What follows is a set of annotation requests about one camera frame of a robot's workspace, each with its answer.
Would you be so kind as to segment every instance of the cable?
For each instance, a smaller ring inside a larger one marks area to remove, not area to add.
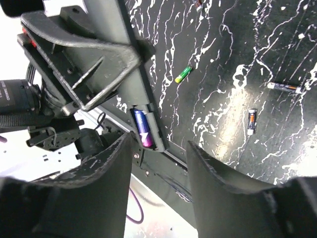
[[[28,69],[26,70],[26,81],[28,81],[31,85],[33,84],[34,81],[34,76],[35,76],[35,68],[34,66],[31,64],[31,62],[29,62],[29,66]]]
[[[144,212],[143,212],[143,209],[142,209],[142,207],[141,207],[141,204],[140,204],[138,198],[136,197],[134,191],[133,191],[131,188],[129,188],[129,191],[132,193],[132,196],[134,197],[134,200],[135,200],[135,201],[137,202],[137,204],[138,204],[138,207],[139,207],[140,212],[141,212],[141,219],[140,219],[139,221],[136,221],[136,220],[134,220],[133,218],[131,218],[128,214],[127,214],[127,219],[128,219],[130,222],[133,222],[134,224],[139,225],[139,224],[143,223],[143,221],[144,221]]]
[[[0,142],[1,142],[1,143],[7,143],[8,140],[7,140],[5,137],[0,136]]]
[[[100,113],[97,118],[98,125],[96,126],[95,130],[97,130],[99,127],[101,127],[103,130],[105,129],[103,126],[103,122],[105,119],[106,119],[106,113]]]

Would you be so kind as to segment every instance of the black floor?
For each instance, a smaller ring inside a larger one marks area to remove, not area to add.
[[[129,0],[168,139],[194,140],[238,171],[271,183],[317,175],[317,1]],[[175,77],[191,64],[180,84]],[[303,94],[267,89],[300,85]],[[119,108],[124,102],[117,98]],[[248,109],[258,110],[247,135]]]

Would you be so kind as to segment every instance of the blue battery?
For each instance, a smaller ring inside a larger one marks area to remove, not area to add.
[[[150,127],[145,114],[140,110],[134,110],[134,116],[137,123],[139,135],[142,145],[144,147],[151,147],[154,145]]]

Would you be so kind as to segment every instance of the purple battery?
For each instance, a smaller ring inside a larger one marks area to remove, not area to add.
[[[6,138],[4,138],[3,136],[0,136],[0,142],[1,143],[7,143],[8,140]]]
[[[139,135],[144,147],[151,147],[154,145],[152,140],[152,135],[150,132],[150,127],[146,116],[142,111],[134,110],[135,120],[137,122]]]

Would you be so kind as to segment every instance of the metal bracket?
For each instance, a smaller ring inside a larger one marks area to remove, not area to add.
[[[42,11],[23,14],[21,22],[60,84],[84,111],[101,104],[141,63],[132,46],[71,34]]]

